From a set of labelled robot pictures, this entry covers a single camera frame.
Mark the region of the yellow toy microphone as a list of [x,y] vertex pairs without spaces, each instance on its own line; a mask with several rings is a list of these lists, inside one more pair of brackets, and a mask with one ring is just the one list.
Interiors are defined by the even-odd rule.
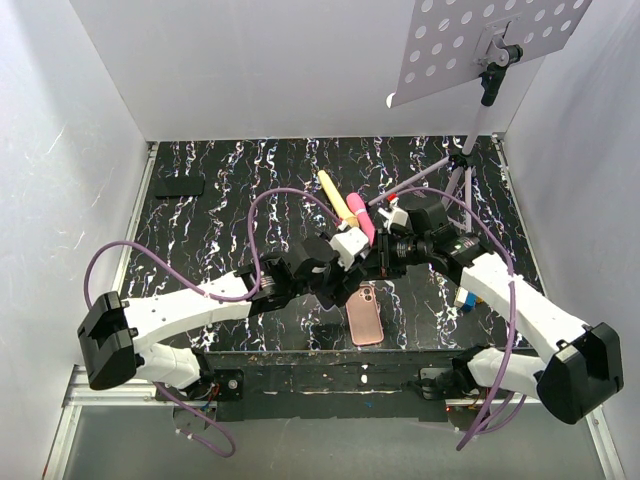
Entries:
[[347,206],[342,195],[339,193],[331,177],[324,171],[319,170],[317,173],[318,180],[328,198],[331,206],[341,221],[346,222],[351,227],[358,227],[359,222],[353,212]]

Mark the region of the pink toy microphone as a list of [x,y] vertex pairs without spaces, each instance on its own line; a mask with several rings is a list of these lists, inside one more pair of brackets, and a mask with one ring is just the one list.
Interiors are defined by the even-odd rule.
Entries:
[[367,236],[369,244],[375,241],[376,229],[369,216],[365,202],[358,193],[352,192],[346,197],[346,203],[359,223],[359,228]]

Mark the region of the black base frame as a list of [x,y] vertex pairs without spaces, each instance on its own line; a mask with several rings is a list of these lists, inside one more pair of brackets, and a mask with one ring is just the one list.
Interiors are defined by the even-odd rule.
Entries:
[[442,399],[412,383],[449,370],[456,351],[199,352],[219,387],[221,422],[270,419],[417,419],[444,422]]

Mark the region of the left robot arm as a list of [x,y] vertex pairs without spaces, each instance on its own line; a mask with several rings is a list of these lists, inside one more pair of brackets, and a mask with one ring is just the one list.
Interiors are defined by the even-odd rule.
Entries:
[[243,267],[196,289],[142,299],[104,293],[91,303],[77,331],[89,385],[100,391],[142,379],[203,399],[212,390],[211,368],[199,354],[170,347],[165,339],[279,310],[306,294],[315,295],[326,309],[342,306],[362,281],[361,264],[369,250],[367,236],[352,230],[266,254],[259,273]]

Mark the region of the pink phone case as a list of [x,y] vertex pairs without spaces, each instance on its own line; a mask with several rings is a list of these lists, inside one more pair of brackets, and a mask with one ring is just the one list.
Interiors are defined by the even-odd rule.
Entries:
[[352,343],[371,346],[384,340],[375,290],[371,284],[361,284],[345,304]]

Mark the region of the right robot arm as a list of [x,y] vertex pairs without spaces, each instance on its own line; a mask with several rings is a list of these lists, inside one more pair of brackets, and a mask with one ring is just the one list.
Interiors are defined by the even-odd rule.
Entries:
[[601,322],[591,326],[529,285],[513,269],[509,254],[489,247],[488,235],[462,233],[444,206],[403,210],[395,195],[383,210],[385,232],[376,247],[383,272],[429,264],[439,274],[483,299],[521,334],[535,355],[517,355],[477,345],[452,360],[445,373],[425,380],[434,396],[475,397],[494,387],[539,400],[558,420],[573,425],[624,386],[618,333]]

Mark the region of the black smartphone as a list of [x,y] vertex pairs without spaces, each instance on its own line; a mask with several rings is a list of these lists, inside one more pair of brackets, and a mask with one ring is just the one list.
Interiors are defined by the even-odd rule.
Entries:
[[199,196],[204,192],[205,179],[201,176],[167,177],[158,181],[153,190],[157,199]]

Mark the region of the toy building blocks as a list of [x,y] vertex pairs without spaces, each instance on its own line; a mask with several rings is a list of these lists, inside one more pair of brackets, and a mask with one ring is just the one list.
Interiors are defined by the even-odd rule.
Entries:
[[462,287],[456,290],[454,306],[462,312],[472,311],[481,302],[482,300],[478,296]]

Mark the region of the purple music stand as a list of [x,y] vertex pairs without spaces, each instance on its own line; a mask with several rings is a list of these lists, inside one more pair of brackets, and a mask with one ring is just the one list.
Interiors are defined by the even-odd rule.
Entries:
[[396,90],[386,99],[398,107],[468,82],[480,84],[480,104],[460,151],[451,156],[446,192],[464,185],[473,205],[471,154],[507,72],[563,49],[588,0],[465,1],[414,3]]

